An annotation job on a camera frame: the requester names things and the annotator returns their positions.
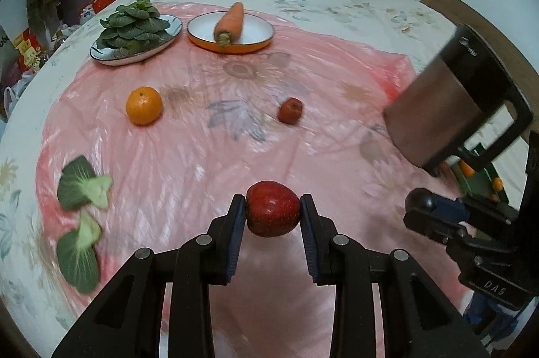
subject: metal screw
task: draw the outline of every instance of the metal screw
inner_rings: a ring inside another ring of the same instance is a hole
[[[152,250],[149,248],[140,248],[135,252],[135,257],[137,259],[146,259],[150,254],[152,253]]]
[[[197,244],[198,245],[208,245],[212,241],[211,236],[208,234],[199,235],[197,237]]]
[[[395,250],[393,257],[398,261],[407,261],[410,256],[404,250]]]
[[[346,245],[349,241],[350,240],[345,235],[335,235],[333,237],[333,242],[335,242],[335,244],[337,245]]]

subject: floral tablecloth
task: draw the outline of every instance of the floral tablecloth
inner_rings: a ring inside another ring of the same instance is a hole
[[[0,145],[0,295],[14,321],[42,357],[50,357],[74,315],[49,270],[43,267],[40,212],[36,199],[36,162],[50,107],[72,82],[101,32],[99,19],[79,29],[32,81],[13,112]],[[230,6],[237,0],[152,0]],[[315,33],[362,42],[387,52],[407,54],[419,72],[451,37],[451,22],[413,0],[241,0],[247,9],[267,12]],[[476,135],[488,144],[508,124],[502,110]],[[522,196],[527,147],[518,140],[498,158],[509,198]]]

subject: oval plate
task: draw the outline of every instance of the oval plate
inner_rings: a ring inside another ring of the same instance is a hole
[[[174,41],[175,37],[181,32],[183,26],[182,21],[176,16],[161,14],[160,19],[166,20],[170,23],[170,26],[165,31],[169,35],[171,35],[172,38],[169,41],[164,42],[157,48],[150,49],[146,52],[141,52],[138,54],[119,56],[118,50],[116,49],[98,49],[96,45],[97,42],[95,41],[90,49],[90,57],[106,66],[124,66],[126,64],[138,63],[139,61],[146,60],[147,58],[158,54]]]
[[[187,24],[189,39],[203,49],[219,54],[246,54],[265,48],[275,35],[273,25],[263,18],[245,14],[242,36],[239,40],[222,48],[214,39],[214,29],[217,22],[226,11],[208,12],[195,17]]]

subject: small red fruit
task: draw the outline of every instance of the small red fruit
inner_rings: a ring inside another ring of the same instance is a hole
[[[300,221],[300,201],[276,181],[259,181],[247,191],[247,227],[264,238],[291,232]]]
[[[295,125],[302,114],[303,102],[296,98],[290,98],[282,103],[277,118],[284,124]]]

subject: pink plastic bag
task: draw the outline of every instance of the pink plastic bag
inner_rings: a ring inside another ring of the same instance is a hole
[[[160,7],[184,24],[219,9]],[[108,211],[90,208],[103,229],[96,245],[101,285],[137,248],[180,247],[225,214],[234,194],[270,179],[297,195],[311,193],[319,213],[366,248],[408,250],[459,304],[465,288],[456,265],[442,246],[402,222],[404,199],[415,187],[457,195],[454,184],[409,164],[385,132],[383,107],[414,76],[408,58],[254,14],[277,30],[262,52],[217,55],[182,34],[140,64],[110,68],[88,61],[50,110],[36,189],[49,268],[74,312],[91,297],[59,273],[56,241],[76,226],[76,217],[60,209],[56,187],[63,166],[79,154],[114,180]],[[155,124],[136,127],[125,102],[143,85],[159,90],[164,112]],[[276,120],[289,97],[305,106],[295,127]],[[239,358],[327,357],[334,293],[312,283],[299,229],[274,239],[246,230],[232,283],[211,289],[214,329]]]

